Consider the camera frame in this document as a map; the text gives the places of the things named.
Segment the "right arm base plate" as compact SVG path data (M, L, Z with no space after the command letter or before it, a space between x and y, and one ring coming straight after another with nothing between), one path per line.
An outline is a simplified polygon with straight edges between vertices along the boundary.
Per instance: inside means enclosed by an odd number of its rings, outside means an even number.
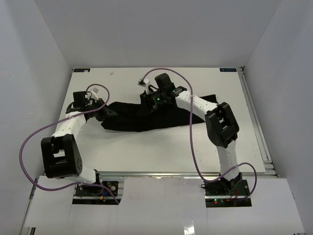
M242 180L232 192L226 192L219 182L203 183L201 188L205 192L205 205L207 208L238 208L251 207L252 202L247 180Z

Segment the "black t-shirt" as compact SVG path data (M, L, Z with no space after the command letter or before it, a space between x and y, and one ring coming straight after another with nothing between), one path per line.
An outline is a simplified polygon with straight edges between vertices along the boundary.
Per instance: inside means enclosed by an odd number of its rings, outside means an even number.
M157 129L165 129L179 126L187 126L190 123L191 104L186 108L178 105L165 105L147 115L139 114L140 104L113 102L108 109L118 113L117 117L100 122L106 130L119 132L146 132Z

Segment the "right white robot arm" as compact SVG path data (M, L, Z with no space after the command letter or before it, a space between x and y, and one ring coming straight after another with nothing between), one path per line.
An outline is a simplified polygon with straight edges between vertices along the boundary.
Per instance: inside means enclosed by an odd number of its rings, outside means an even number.
M138 85L145 89L140 95L143 113L176 106L189 111L190 118L196 115L204 120L208 138L216 146L219 156L220 175L216 181L224 194L233 195L239 188L242 174L236 156L239 126L229 104L217 104L195 96L191 89L175 86L166 73L157 76L155 81L158 85L155 90L148 79L138 81Z

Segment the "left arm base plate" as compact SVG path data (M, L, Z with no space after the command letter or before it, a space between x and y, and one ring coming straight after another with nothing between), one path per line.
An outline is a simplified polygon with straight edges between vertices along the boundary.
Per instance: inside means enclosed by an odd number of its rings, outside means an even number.
M123 181L103 181L118 202L121 201L124 189ZM117 205L108 190L101 187L76 186L72 203L74 205Z

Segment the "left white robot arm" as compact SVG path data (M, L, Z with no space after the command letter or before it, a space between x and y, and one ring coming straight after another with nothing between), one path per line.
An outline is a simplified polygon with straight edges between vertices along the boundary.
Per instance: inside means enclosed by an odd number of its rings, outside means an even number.
M74 92L73 102L66 109L66 120L51 137L41 141L45 175L48 178L67 178L87 183L87 190L92 195L99 195L103 191L99 172L83 166L76 138L89 119L103 122L105 118L115 115L97 96L97 89Z

